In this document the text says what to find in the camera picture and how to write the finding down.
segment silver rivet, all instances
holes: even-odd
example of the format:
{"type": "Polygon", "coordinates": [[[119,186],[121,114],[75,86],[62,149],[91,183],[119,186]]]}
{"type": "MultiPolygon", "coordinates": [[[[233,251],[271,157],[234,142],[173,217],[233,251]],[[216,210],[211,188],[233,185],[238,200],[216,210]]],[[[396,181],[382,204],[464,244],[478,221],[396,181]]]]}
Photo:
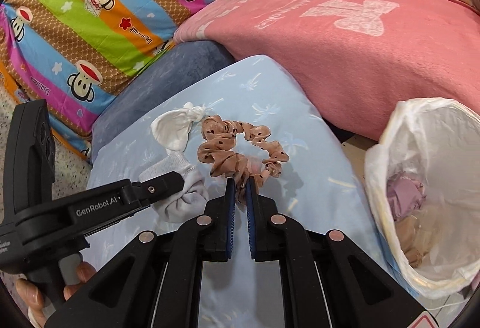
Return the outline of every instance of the silver rivet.
{"type": "Polygon", "coordinates": [[[282,225],[286,223],[287,219],[281,214],[274,214],[272,218],[270,218],[270,221],[272,221],[275,225],[282,225]]]}
{"type": "Polygon", "coordinates": [[[328,234],[328,237],[330,237],[333,241],[335,242],[340,242],[343,240],[344,236],[343,233],[340,232],[339,230],[333,230],[328,234]]]}
{"type": "Polygon", "coordinates": [[[142,232],[140,236],[138,236],[138,240],[141,242],[150,242],[153,240],[154,234],[152,232],[142,232]]]}
{"type": "Polygon", "coordinates": [[[212,222],[212,218],[210,218],[208,215],[201,215],[200,217],[197,218],[197,224],[198,225],[209,225],[212,222]]]}

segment brown polka dot scrunchie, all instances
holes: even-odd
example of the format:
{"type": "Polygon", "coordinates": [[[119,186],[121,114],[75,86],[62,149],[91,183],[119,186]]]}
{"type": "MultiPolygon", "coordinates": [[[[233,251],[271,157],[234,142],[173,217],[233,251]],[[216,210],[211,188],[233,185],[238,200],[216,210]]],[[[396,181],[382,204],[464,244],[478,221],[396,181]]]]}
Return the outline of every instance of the brown polka dot scrunchie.
{"type": "Polygon", "coordinates": [[[270,129],[266,126],[254,126],[246,122],[222,120],[218,115],[207,117],[202,123],[202,136],[207,142],[198,148],[198,160],[201,163],[213,163],[210,175],[225,175],[234,178],[237,187],[237,199],[243,201],[245,184],[250,176],[255,178],[257,190],[269,176],[278,178],[282,173],[280,162],[289,161],[278,141],[268,143],[270,129]],[[253,174],[248,167],[248,158],[231,149],[236,145],[237,134],[245,134],[245,139],[253,145],[268,151],[270,158],[263,160],[265,169],[253,174]]]}

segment red and white sticker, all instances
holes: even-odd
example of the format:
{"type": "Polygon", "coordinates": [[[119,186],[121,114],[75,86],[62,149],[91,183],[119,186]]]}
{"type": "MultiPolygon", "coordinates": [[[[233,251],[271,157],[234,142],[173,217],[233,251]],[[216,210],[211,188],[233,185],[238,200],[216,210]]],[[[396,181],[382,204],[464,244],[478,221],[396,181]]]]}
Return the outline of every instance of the red and white sticker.
{"type": "Polygon", "coordinates": [[[438,325],[431,314],[424,311],[409,325],[409,328],[438,328],[438,325]]]}

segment terrazzo floor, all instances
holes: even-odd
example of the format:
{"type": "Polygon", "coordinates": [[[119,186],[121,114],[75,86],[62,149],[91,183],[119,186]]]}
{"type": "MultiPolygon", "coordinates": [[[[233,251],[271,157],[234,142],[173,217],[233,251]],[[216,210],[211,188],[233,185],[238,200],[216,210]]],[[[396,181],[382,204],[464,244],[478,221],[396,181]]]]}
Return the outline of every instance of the terrazzo floor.
{"type": "MultiPolygon", "coordinates": [[[[15,108],[14,101],[0,86],[0,223],[3,221],[3,165],[5,161],[5,147],[11,116],[15,108]]],[[[90,166],[78,156],[56,142],[57,155],[55,158],[55,183],[52,185],[53,198],[75,194],[86,189],[90,166]]],[[[15,280],[18,275],[9,275],[0,272],[0,278],[5,283],[10,294],[26,313],[27,308],[15,291],[15,280]]]]}

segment human hand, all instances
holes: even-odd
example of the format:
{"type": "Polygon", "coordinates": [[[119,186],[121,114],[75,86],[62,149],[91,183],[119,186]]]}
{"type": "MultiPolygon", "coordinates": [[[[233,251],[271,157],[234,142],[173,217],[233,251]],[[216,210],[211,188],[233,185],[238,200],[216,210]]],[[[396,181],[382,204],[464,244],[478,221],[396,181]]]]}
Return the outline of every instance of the human hand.
{"type": "MultiPolygon", "coordinates": [[[[73,296],[76,291],[87,282],[87,280],[90,280],[90,278],[95,275],[97,271],[91,264],[87,262],[81,262],[78,265],[76,272],[78,275],[78,279],[80,279],[80,283],[78,285],[66,286],[65,289],[63,289],[63,296],[65,297],[65,300],[68,300],[71,296],[73,296]]],[[[42,293],[40,293],[37,286],[29,282],[28,280],[19,279],[15,283],[15,288],[18,295],[20,295],[20,298],[30,308],[32,315],[37,321],[37,323],[40,325],[40,327],[44,327],[45,322],[47,321],[42,312],[44,300],[43,295],[42,293]]]]}

